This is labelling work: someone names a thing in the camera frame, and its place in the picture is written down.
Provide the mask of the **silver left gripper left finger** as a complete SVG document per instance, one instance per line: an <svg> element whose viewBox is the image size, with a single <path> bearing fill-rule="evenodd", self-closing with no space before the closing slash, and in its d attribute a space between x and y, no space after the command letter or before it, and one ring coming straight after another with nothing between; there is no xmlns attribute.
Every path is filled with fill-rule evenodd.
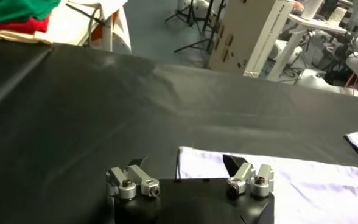
<svg viewBox="0 0 358 224"><path fill-rule="evenodd" d="M160 182L150 177L141 169L144 158L134 159L122 170L112 167L105 172L106 195L108 198L133 200L138 194L147 198L156 198L160 195Z"/></svg>

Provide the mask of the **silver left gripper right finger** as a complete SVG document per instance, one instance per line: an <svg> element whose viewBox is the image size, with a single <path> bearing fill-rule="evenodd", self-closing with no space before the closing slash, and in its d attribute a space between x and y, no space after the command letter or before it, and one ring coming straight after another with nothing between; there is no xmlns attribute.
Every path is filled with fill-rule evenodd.
<svg viewBox="0 0 358 224"><path fill-rule="evenodd" d="M268 164L254 166L241 157L224 154L223 163L229 174L227 194L238 198L248 192L255 198L266 198L274 191L274 171Z"/></svg>

